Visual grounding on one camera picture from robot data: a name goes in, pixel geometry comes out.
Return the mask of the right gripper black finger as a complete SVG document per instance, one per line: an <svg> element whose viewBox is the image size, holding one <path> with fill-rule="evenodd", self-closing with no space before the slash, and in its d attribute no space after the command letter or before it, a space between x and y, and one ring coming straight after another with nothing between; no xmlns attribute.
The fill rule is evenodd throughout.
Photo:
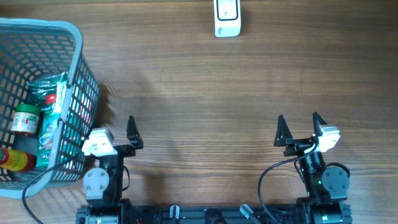
<svg viewBox="0 0 398 224"><path fill-rule="evenodd" d="M312 114L312 116L313 116L314 133L316 136L321 136L322 134L320 131L320 126L327 125L327 123L323 120L323 118L317 112L314 112Z"/></svg>
<svg viewBox="0 0 398 224"><path fill-rule="evenodd" d="M284 147L292 145L293 143L294 139L292 137L290 129L287 126L284 116L281 114L278 116L277 131L275 134L274 146Z"/></svg>

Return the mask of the green 3M wipes pouch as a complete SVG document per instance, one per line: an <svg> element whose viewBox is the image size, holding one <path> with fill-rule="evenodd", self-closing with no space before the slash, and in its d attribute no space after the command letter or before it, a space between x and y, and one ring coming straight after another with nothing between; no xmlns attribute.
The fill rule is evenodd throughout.
<svg viewBox="0 0 398 224"><path fill-rule="evenodd" d="M47 114L60 114L66 96L68 73L45 75L27 82L33 105Z"/></svg>

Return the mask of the green-lidded white spice jar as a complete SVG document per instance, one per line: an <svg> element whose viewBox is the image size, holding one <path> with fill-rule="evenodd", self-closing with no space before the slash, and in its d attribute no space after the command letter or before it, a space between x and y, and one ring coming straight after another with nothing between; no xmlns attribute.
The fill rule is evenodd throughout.
<svg viewBox="0 0 398 224"><path fill-rule="evenodd" d="M19 104L13 117L11 131L14 134L33 136L37 133L40 108L34 105Z"/></svg>

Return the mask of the sriracha bottle with green cap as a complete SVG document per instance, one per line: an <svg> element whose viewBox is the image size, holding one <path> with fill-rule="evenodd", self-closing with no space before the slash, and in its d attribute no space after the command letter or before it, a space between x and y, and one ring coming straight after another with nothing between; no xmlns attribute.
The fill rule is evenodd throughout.
<svg viewBox="0 0 398 224"><path fill-rule="evenodd" d="M1 168L13 172L32 170L36 165L36 157L24 151L1 148Z"/></svg>

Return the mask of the teal wet wipes packet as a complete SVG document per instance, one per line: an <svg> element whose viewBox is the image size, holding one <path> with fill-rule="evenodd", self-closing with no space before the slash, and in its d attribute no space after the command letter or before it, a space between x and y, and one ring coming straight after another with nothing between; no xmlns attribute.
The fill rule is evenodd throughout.
<svg viewBox="0 0 398 224"><path fill-rule="evenodd" d="M36 167L47 167L60 113L45 113L39 130Z"/></svg>

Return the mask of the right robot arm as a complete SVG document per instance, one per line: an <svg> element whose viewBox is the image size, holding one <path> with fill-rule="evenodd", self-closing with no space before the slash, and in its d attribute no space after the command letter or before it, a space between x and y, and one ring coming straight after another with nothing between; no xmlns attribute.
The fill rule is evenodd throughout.
<svg viewBox="0 0 398 224"><path fill-rule="evenodd" d="M284 156L295 156L296 171L305 185L307 196L297 199L297 213L302 223L352 223L348 198L349 169L338 162L327 164L323 154L340 139L340 130L313 113L314 133L295 139L283 115L278 117L274 146L284 147Z"/></svg>

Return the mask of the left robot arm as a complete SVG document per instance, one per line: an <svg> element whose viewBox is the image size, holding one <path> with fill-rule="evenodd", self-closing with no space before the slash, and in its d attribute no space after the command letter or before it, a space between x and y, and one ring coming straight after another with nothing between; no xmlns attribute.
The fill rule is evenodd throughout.
<svg viewBox="0 0 398 224"><path fill-rule="evenodd" d="M97 223L135 223L134 208L129 199L123 199L123 175L128 173L124 165L126 157L134 157L138 149L144 147L137 130L134 117L127 121L127 144L115 146L114 136L109 128L92 129L84 141L82 151L86 156L94 156L99 166L90 169L83 177L83 189L88 205L76 211L75 222Z"/></svg>

